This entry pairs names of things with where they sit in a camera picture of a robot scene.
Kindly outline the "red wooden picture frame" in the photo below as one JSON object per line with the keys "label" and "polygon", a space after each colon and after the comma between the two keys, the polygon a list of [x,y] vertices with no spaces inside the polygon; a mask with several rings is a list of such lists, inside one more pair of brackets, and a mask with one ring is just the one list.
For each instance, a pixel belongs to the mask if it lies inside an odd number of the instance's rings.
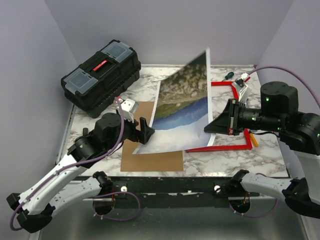
{"label": "red wooden picture frame", "polygon": [[[239,94],[234,86],[232,86],[231,81],[212,81],[212,87],[222,87],[228,86],[232,90],[233,97],[238,100]],[[244,129],[243,132],[245,144],[241,145],[212,145],[200,148],[193,148],[186,150],[187,153],[199,153],[199,152],[218,152],[218,151],[240,151],[240,150],[251,150],[253,148],[252,141],[250,138],[249,130]]]}

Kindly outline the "landscape photo print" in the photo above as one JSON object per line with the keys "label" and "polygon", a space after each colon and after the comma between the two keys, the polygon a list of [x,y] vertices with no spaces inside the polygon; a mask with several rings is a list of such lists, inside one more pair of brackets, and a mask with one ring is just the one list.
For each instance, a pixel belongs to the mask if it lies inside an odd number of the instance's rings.
{"label": "landscape photo print", "polygon": [[161,80],[150,125],[155,130],[148,143],[134,154],[186,151],[211,146],[216,138],[204,128],[213,120],[210,49]]}

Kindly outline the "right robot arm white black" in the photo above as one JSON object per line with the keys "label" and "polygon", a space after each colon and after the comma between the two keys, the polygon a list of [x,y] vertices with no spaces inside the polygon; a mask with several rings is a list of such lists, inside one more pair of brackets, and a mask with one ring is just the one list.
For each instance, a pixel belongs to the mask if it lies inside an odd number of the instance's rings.
{"label": "right robot arm white black", "polygon": [[223,112],[204,127],[205,133],[238,135],[243,130],[278,134],[297,156],[304,177],[275,179],[239,170],[227,189],[234,195],[259,193],[283,201],[295,213],[320,217],[320,116],[298,110],[298,90],[281,81],[260,87],[261,108],[247,108],[234,98],[228,99]]}

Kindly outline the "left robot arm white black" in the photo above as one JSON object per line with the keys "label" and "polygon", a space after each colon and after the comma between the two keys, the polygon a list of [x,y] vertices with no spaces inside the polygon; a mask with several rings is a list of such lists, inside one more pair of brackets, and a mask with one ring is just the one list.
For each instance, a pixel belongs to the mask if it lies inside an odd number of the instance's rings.
{"label": "left robot arm white black", "polygon": [[143,117],[136,121],[126,119],[120,112],[104,114],[92,131],[83,129],[82,136],[45,177],[25,192],[12,193],[6,198],[14,211],[9,222],[11,230],[35,233],[74,202],[117,194],[112,179],[103,171],[95,172],[72,188],[67,185],[95,163],[112,155],[125,140],[146,144],[154,133]]}

